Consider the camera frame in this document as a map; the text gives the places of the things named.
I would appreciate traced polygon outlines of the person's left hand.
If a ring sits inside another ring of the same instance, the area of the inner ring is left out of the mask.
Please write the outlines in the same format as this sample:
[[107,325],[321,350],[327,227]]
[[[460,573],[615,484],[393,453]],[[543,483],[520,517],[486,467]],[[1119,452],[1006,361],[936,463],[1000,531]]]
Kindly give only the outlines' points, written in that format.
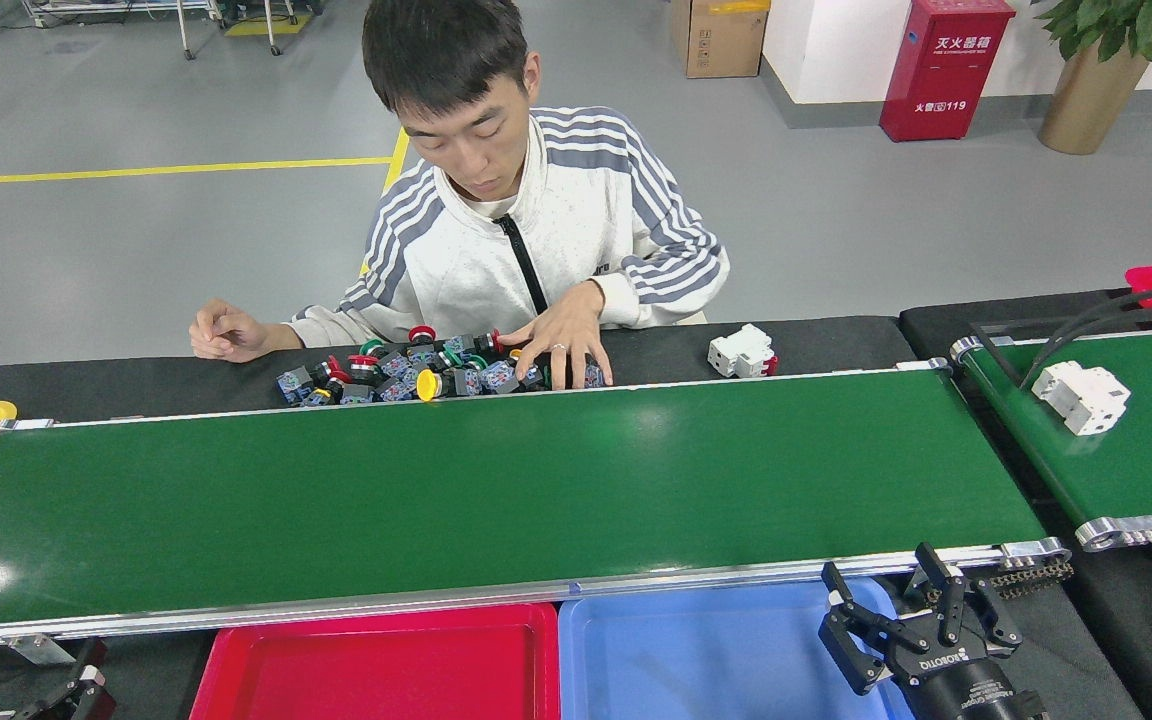
[[526,369],[536,356],[550,357],[550,387],[553,389],[584,388],[588,365],[594,363],[604,381],[614,382],[609,356],[602,346],[602,287],[590,279],[564,293],[558,304],[521,331],[522,357]]

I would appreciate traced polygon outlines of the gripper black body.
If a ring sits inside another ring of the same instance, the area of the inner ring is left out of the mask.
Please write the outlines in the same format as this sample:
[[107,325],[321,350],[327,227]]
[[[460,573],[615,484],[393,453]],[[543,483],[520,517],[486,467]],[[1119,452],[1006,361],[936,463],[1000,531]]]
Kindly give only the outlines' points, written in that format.
[[900,657],[896,682],[916,719],[1047,719],[1043,698],[1020,691],[1001,666],[965,650]]

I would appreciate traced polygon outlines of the person's right hand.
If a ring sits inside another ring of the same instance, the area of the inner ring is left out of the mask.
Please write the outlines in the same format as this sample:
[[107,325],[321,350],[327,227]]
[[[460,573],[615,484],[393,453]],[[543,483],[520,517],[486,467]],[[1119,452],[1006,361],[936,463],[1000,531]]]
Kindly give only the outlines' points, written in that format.
[[209,300],[195,314],[188,334],[196,357],[242,364],[282,350],[287,331],[282,323],[257,323],[228,301]]

